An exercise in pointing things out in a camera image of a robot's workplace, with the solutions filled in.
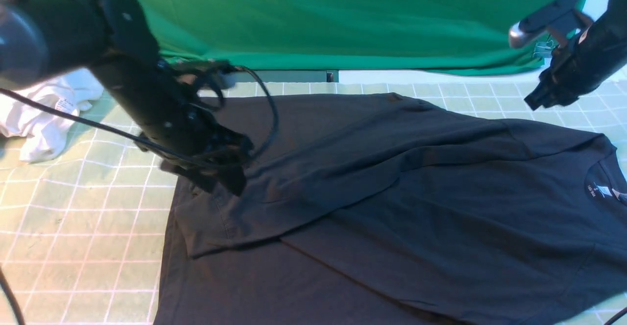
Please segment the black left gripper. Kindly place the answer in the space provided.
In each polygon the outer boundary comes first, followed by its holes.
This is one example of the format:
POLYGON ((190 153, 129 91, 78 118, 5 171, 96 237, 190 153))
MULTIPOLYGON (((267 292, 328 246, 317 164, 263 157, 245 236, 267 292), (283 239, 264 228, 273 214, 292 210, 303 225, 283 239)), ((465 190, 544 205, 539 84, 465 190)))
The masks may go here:
POLYGON ((166 119, 157 122, 161 170, 173 175, 195 173, 195 186, 213 193, 218 186, 241 196, 247 179, 242 166, 251 157, 254 144, 244 134, 207 119, 166 119))

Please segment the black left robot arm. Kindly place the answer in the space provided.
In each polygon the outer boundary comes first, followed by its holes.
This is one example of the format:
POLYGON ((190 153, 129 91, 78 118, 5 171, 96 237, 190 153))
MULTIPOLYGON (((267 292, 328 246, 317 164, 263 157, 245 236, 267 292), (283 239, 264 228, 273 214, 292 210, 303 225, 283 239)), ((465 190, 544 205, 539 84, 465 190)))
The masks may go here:
POLYGON ((181 82, 161 58, 138 0, 1 0, 1 90, 16 90, 87 68, 138 125, 138 135, 111 129, 163 162, 161 168, 210 192, 233 195, 246 186, 244 165, 253 144, 217 122, 198 91, 207 86, 224 105, 225 60, 190 70, 181 82))

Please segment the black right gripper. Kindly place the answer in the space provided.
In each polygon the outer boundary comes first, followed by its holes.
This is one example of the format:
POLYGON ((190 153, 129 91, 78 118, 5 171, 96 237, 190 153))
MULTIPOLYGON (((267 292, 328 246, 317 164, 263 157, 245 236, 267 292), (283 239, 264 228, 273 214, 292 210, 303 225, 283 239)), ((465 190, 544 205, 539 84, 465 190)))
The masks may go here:
POLYGON ((540 107, 566 107, 596 90, 627 61, 626 40, 613 35, 594 39, 578 35, 558 54, 539 76, 539 84, 524 101, 535 111, 540 107))

